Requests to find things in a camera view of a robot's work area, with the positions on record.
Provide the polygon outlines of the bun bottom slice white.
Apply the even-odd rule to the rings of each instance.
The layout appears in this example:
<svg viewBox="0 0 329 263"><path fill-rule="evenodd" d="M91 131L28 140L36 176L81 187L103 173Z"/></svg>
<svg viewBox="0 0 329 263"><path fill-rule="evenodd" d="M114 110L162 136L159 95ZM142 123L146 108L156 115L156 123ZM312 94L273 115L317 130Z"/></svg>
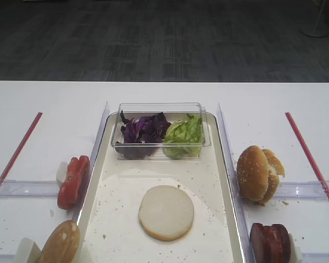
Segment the bun bottom slice white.
<svg viewBox="0 0 329 263"><path fill-rule="evenodd" d="M144 231L160 241L182 238L190 231L194 216L194 204L189 195L169 185L147 190L138 211L138 219Z"/></svg>

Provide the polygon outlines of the green lettuce leaves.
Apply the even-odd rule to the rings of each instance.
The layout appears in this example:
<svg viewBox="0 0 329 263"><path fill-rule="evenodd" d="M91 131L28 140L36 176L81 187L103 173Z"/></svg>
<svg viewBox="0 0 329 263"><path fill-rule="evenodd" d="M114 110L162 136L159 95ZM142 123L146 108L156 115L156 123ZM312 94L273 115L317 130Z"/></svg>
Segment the green lettuce leaves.
<svg viewBox="0 0 329 263"><path fill-rule="evenodd" d="M163 153L173 159L181 159L185 156L196 158L199 156L202 143L202 118L187 114L188 119L172 123L166 131L164 143L172 144L200 144L199 146L175 146L164 147Z"/></svg>

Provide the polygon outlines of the tomato slices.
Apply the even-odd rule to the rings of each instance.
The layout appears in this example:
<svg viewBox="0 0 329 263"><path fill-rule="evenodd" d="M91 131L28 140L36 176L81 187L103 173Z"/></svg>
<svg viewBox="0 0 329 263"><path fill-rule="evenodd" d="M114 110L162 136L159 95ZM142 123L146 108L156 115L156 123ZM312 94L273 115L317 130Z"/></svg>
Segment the tomato slices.
<svg viewBox="0 0 329 263"><path fill-rule="evenodd" d="M60 187L57 198L57 205L60 209L69 210L79 203L89 165L88 156L81 155L79 158L71 158L67 166L66 178Z"/></svg>

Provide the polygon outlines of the meat patty slices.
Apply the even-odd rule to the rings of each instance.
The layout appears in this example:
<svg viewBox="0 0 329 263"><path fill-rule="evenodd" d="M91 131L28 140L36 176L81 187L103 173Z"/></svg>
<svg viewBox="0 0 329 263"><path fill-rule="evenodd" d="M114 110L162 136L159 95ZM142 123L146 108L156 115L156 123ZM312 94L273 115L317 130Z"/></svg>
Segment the meat patty slices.
<svg viewBox="0 0 329 263"><path fill-rule="evenodd" d="M290 262L291 241L284 225L253 223L249 239L257 263Z"/></svg>

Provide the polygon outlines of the clear plastic container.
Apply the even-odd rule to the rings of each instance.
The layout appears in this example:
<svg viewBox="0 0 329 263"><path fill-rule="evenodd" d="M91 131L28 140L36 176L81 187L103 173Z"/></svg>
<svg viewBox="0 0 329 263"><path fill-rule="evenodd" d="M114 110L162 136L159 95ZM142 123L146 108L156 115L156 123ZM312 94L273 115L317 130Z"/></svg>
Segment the clear plastic container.
<svg viewBox="0 0 329 263"><path fill-rule="evenodd" d="M198 102L122 103L111 137L119 159L198 159L210 144Z"/></svg>

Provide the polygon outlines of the purple cabbage leaves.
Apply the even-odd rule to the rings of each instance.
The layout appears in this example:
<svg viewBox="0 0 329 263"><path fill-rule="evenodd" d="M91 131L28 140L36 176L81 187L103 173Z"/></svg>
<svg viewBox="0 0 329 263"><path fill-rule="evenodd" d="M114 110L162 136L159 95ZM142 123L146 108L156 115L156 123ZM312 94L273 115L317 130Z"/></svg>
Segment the purple cabbage leaves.
<svg viewBox="0 0 329 263"><path fill-rule="evenodd" d="M127 119L121 111L123 126L121 133L124 136L123 144L148 144L161 143L165 138L165 134L170 122L167 121L163 112L152 116L140 117L138 121L134 118ZM155 147L116 147L115 150L122 154L126 159L143 159L151 156L155 151Z"/></svg>

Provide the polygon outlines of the right clear long divider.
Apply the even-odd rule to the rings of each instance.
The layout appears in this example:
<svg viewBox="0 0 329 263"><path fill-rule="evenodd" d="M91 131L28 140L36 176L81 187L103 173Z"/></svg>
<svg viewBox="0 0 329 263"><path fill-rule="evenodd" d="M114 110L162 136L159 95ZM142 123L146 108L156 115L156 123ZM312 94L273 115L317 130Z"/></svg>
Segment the right clear long divider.
<svg viewBox="0 0 329 263"><path fill-rule="evenodd" d="M252 246L249 240L249 230L245 220L242 199L239 196L239 186L236 178L234 161L230 149L229 136L227 134L224 114L220 104L217 107L217 120L219 126L220 140L224 155L226 173L228 177L230 199L234 211L235 226L237 228L237 238L239 240L239 252L242 256L242 262L255 262Z"/></svg>

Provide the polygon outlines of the clear long divider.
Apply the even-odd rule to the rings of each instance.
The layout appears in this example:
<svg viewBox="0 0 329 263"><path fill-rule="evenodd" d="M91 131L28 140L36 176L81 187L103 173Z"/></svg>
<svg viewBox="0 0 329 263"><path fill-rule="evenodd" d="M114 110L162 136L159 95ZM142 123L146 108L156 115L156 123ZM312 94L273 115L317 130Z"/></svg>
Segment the clear long divider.
<svg viewBox="0 0 329 263"><path fill-rule="evenodd" d="M228 177L230 199L234 211L235 226L237 228L237 238L239 240L239 252L242 256L242 262L255 262L252 246L249 240L249 230L245 220L242 199L239 196L239 186L236 178L234 161L230 149L229 136L227 134L224 114L220 104L217 107L217 120L219 126L220 140L224 155L226 173Z"/></svg>
<svg viewBox="0 0 329 263"><path fill-rule="evenodd" d="M90 161L89 169L88 169L88 172L86 174L85 181L83 183L82 198L81 198L80 203L73 210L72 220L75 221L77 223L77 225L81 224L82 210L83 210L84 207L86 207L87 194L88 194L88 191L89 191L89 188L90 188L90 185L91 185L91 180L92 180L92 176L93 176L95 162L97 160L97 156L98 156L101 141L102 141L102 138L103 138L103 135L104 135L105 126L106 126L106 123L107 123L107 118L109 116L109 112L110 112L109 103L108 103L108 101L106 101L105 107L104 107L104 110L103 110L103 114L102 114L102 117L100 119L98 132L97 132L97 135L95 137L94 146L93 146L90 158L89 158L89 161Z"/></svg>

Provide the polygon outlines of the silver metal tray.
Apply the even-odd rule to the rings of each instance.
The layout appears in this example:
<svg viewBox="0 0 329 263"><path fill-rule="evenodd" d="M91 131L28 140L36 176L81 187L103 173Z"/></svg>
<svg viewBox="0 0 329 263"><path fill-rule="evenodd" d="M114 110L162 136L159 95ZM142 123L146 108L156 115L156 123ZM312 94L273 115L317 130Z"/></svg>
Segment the silver metal tray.
<svg viewBox="0 0 329 263"><path fill-rule="evenodd" d="M208 146L198 158L171 159L161 148L123 159L105 126L80 218L76 262L245 262L220 145L218 122L203 115Z"/></svg>

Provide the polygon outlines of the sesame bun top outer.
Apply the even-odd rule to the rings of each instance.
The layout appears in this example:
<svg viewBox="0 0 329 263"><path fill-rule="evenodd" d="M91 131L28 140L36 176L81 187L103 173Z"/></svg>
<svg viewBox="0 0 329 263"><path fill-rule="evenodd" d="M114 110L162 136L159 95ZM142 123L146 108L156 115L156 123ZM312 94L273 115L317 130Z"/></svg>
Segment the sesame bun top outer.
<svg viewBox="0 0 329 263"><path fill-rule="evenodd" d="M240 195L261 201L268 189L268 177L268 161L263 151L255 145L246 148L237 162Z"/></svg>

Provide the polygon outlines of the sesame bun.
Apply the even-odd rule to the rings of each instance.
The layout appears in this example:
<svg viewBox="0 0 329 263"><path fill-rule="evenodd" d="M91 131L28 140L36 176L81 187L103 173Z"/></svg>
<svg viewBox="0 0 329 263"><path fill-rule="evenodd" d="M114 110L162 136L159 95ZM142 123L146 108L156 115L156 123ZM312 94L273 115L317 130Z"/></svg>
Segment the sesame bun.
<svg viewBox="0 0 329 263"><path fill-rule="evenodd" d="M262 149L262 151L267 158L269 167L268 188L263 198L257 203L260 205L265 205L272 199L279 186L279 176L282 176L283 178L285 177L285 170L281 161L275 156L273 151L268 149Z"/></svg>
<svg viewBox="0 0 329 263"><path fill-rule="evenodd" d="M261 201L268 189L268 177L268 161L263 151L255 145L246 148L237 162L240 195Z"/></svg>

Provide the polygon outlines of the sesame bun top inner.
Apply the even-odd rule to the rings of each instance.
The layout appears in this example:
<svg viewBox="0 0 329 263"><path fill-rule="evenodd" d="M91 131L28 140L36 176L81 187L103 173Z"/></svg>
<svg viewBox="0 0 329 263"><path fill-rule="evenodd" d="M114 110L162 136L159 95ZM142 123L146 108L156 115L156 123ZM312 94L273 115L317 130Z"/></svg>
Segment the sesame bun top inner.
<svg viewBox="0 0 329 263"><path fill-rule="evenodd" d="M282 176L283 178L285 177L285 170L281 161L275 156L273 151L268 149L262 149L262 151L267 158L269 167L268 188L263 198L257 203L260 205L265 205L272 199L279 186L279 176Z"/></svg>

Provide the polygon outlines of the left clear long divider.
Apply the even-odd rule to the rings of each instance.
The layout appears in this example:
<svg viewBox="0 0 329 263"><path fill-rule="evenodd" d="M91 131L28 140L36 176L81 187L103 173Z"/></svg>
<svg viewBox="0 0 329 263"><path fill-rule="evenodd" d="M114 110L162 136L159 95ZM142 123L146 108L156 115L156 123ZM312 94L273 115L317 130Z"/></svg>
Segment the left clear long divider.
<svg viewBox="0 0 329 263"><path fill-rule="evenodd" d="M109 116L109 112L110 112L109 103L108 103L108 101L106 101L105 107L104 107L104 110L103 110L103 114L102 114L102 117L100 119L98 132L97 132L97 135L95 137L94 146L93 146L90 158L89 158L89 161L90 161L89 169L88 169L88 172L86 174L85 181L83 183L82 198L81 198L80 203L73 210L72 220L75 221L77 223L77 225L81 224L82 210L83 210L84 207L86 207L87 194L88 194L88 191L89 191L89 188L90 188L90 185L91 185L91 180L92 180L92 176L93 176L95 162L97 160L97 156L98 156L101 141L102 141L102 138L103 138L103 135L104 135L105 126L106 126L106 123L107 123L107 118Z"/></svg>

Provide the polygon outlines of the right red strip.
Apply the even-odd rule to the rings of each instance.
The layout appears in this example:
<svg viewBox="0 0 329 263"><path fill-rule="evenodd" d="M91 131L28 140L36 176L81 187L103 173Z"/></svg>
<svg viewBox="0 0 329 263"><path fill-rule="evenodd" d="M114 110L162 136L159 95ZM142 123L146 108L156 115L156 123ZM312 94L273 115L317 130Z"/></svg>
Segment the right red strip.
<svg viewBox="0 0 329 263"><path fill-rule="evenodd" d="M302 147L302 149L303 149L303 151L304 151L304 153L305 153L305 155L306 155L306 157L307 157L307 159L308 159L308 161L309 161L309 163L310 163L310 165L311 165L311 167L312 167L312 169L313 169L313 171L314 171L314 173L317 177L317 179L320 181L320 184L321 184L321 186L322 186L322 188L323 188L323 190L324 190L324 192L325 192L325 194L328 198L328 201L329 201L329 186L326 183L325 178L323 177L318 165L316 164L315 159L313 158L306 142L304 141L304 139L302 137L302 134L299 131L292 115L289 112L286 112L285 116L286 116L290 126L292 127L293 132L295 133L295 136L297 137L297 139L298 139L298 141L299 141L299 143L300 143L300 145L301 145L301 147Z"/></svg>

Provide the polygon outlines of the red strip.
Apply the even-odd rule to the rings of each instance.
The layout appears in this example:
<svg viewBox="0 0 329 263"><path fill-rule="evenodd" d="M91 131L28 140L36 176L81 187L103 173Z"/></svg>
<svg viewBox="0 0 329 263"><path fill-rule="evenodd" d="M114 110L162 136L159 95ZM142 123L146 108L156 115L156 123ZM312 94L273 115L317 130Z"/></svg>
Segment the red strip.
<svg viewBox="0 0 329 263"><path fill-rule="evenodd" d="M27 132L25 133L24 137L20 141L19 145L17 146L16 150L14 151L12 157L10 158L8 164L5 166L5 169L3 170L2 174L0 175L0 186L3 183L3 181L6 179L8 173L10 172L13 164L15 163L16 159L18 158L21 150L25 146L26 142L28 141L30 135L34 131L36 125L38 124L39 120L41 119L43 113L38 112L32 121L31 125L29 126Z"/></svg>
<svg viewBox="0 0 329 263"><path fill-rule="evenodd" d="M304 139L302 137L302 134L299 131L292 115L289 112L286 112L285 116L286 116L290 126L292 127L293 132L295 133L295 136L297 137L297 139L298 139L298 141L299 141L299 143L300 143L300 145L301 145L301 147L302 147L302 149L303 149L303 151L304 151L304 153L305 153L305 155L306 155L306 157L307 157L307 159L308 159L308 161L309 161L309 163L310 163L310 165L311 165L311 167L312 167L312 169L313 169L313 171L314 171L314 173L317 177L317 179L320 181L320 184L321 184L321 186L322 186L322 188L323 188L323 190L324 190L324 192L325 192L325 194L328 198L328 201L329 201L329 186L326 183L325 178L323 177L318 165L316 164L315 159L313 158L306 142L304 141Z"/></svg>

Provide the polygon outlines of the bun bottom slice remaining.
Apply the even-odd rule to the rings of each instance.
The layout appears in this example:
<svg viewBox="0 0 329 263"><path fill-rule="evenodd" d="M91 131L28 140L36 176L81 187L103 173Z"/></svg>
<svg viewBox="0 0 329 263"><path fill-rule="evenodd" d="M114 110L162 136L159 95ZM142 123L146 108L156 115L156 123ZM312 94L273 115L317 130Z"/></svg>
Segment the bun bottom slice remaining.
<svg viewBox="0 0 329 263"><path fill-rule="evenodd" d="M46 241L38 262L72 262L80 242L80 230L73 220L58 225Z"/></svg>

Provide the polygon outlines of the left red strip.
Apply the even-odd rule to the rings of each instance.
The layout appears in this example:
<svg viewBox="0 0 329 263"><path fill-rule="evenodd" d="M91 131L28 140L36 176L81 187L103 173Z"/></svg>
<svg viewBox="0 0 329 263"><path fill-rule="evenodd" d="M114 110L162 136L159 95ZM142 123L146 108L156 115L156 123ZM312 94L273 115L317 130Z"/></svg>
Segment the left red strip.
<svg viewBox="0 0 329 263"><path fill-rule="evenodd" d="M5 166L5 169L3 170L2 174L0 175L0 186L3 183L3 181L6 179L8 173L10 172L13 164L15 163L16 159L18 158L21 150L25 146L26 142L28 141L30 135L34 131L36 125L38 124L39 120L41 119L43 113L38 112L32 121L31 125L29 126L27 132L25 133L24 137L20 141L19 145L17 146L16 150L14 151L12 157L10 158L8 164Z"/></svg>

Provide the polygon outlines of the white stand base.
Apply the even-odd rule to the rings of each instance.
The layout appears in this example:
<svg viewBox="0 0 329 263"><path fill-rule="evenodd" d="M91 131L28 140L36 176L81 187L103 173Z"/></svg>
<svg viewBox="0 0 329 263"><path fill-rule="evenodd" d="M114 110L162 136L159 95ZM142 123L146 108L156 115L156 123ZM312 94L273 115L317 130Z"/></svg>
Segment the white stand base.
<svg viewBox="0 0 329 263"><path fill-rule="evenodd" d="M326 0L320 2L319 11L314 26L302 27L299 29L299 32L302 35L310 38L326 38L328 36L328 30L321 23L322 13L325 5Z"/></svg>

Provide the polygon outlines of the white pusher block tomato rail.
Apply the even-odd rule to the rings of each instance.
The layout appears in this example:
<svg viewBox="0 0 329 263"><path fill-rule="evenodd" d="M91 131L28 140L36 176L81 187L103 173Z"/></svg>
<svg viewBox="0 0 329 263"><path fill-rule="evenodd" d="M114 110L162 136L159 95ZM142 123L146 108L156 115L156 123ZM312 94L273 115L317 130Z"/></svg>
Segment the white pusher block tomato rail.
<svg viewBox="0 0 329 263"><path fill-rule="evenodd" d="M56 181L57 184L59 185L59 187L62 186L62 184L64 183L66 176L67 176L67 168L68 168L68 163L66 162L61 162L58 170L56 172Z"/></svg>

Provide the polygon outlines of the clear rail under tomatoes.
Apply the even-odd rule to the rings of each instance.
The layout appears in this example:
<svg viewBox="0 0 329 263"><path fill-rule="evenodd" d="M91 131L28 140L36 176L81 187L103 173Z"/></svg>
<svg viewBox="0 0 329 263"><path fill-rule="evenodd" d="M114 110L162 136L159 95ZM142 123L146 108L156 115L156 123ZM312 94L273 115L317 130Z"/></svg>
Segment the clear rail under tomatoes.
<svg viewBox="0 0 329 263"><path fill-rule="evenodd" d="M0 198L13 197L57 197L59 185L56 181L19 181L0 179Z"/></svg>

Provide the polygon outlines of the clear rail under buns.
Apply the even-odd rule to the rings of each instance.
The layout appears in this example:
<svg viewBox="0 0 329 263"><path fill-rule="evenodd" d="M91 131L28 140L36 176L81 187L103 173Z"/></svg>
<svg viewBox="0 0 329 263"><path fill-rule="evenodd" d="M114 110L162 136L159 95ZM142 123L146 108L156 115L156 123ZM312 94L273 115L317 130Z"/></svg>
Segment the clear rail under buns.
<svg viewBox="0 0 329 263"><path fill-rule="evenodd" d="M329 181L281 182L273 199L329 200Z"/></svg>

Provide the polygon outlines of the white pusher block patty rail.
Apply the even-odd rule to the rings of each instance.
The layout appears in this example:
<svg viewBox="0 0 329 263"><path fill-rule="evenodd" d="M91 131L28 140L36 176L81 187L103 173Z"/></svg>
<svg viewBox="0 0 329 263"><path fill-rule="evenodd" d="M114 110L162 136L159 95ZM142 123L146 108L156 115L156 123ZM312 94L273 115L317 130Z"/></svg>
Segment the white pusher block patty rail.
<svg viewBox="0 0 329 263"><path fill-rule="evenodd" d="M300 247L297 247L294 242L294 238L291 235L291 233L288 234L289 239L290 239L290 244L291 244L291 256L290 256L290 261L289 263L302 263L303 257L302 257L302 252Z"/></svg>

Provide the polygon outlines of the white pusher block bottom rail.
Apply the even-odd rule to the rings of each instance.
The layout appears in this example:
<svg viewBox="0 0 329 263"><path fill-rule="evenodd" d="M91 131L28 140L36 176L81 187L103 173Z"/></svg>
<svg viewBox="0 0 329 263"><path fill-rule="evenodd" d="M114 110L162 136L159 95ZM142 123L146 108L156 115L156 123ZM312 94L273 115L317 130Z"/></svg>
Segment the white pusher block bottom rail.
<svg viewBox="0 0 329 263"><path fill-rule="evenodd" d="M41 256L41 250L33 240L23 238L14 256L14 263L37 263Z"/></svg>

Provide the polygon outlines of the clear rail under patties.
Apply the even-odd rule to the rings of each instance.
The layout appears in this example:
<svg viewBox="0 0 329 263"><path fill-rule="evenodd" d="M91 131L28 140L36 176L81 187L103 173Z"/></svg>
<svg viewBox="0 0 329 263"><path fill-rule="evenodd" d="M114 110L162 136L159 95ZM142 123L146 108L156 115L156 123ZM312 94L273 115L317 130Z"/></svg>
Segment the clear rail under patties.
<svg viewBox="0 0 329 263"><path fill-rule="evenodd" d="M301 253L302 262L329 263L329 253Z"/></svg>

